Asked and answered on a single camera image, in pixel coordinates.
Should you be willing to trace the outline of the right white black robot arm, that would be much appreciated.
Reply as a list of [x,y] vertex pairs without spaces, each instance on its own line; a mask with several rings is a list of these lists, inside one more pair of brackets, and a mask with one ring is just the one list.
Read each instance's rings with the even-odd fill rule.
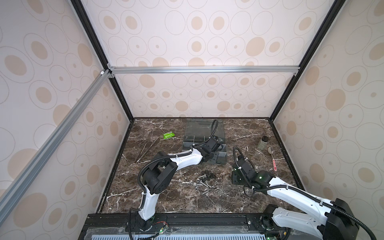
[[233,147],[234,176],[238,183],[254,193],[263,193],[289,203],[300,212],[274,208],[269,222],[282,228],[295,229],[323,240],[355,240],[363,229],[375,240],[373,231],[357,219],[349,205],[331,201],[296,188],[267,171],[257,172],[242,151]]

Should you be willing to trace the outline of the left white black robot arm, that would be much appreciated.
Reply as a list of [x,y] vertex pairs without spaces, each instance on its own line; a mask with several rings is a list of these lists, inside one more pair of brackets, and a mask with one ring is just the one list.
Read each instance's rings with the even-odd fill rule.
[[181,153],[167,154],[160,151],[139,171],[137,181],[143,190],[142,201],[139,208],[131,208],[130,211],[137,212],[135,223],[141,231],[146,232],[152,227],[159,195],[169,186],[175,173],[186,167],[207,162],[222,147],[215,136],[218,126],[219,121],[214,120],[211,124],[211,135],[207,140],[193,144],[189,150]]

